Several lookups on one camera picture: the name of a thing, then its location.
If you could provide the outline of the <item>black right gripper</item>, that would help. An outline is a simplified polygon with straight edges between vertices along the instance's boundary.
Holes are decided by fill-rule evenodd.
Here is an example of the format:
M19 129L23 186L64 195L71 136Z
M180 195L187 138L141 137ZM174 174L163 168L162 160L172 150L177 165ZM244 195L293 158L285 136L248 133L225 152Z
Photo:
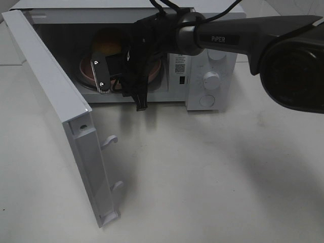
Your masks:
M176 50L174 40L179 16L155 14L131 24L123 31L121 53L106 56L110 91L132 97L136 111L145 111L149 73L163 53Z

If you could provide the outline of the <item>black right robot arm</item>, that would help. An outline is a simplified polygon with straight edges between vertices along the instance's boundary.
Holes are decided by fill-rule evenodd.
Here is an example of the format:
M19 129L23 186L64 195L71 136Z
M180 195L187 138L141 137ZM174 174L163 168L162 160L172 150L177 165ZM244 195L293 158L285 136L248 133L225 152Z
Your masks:
M110 77L138 110L147 107L147 65L160 53L196 56L205 49L244 54L250 72L279 105L323 113L323 22L320 16L221 20L201 13L156 14L127 32L120 54L106 57Z

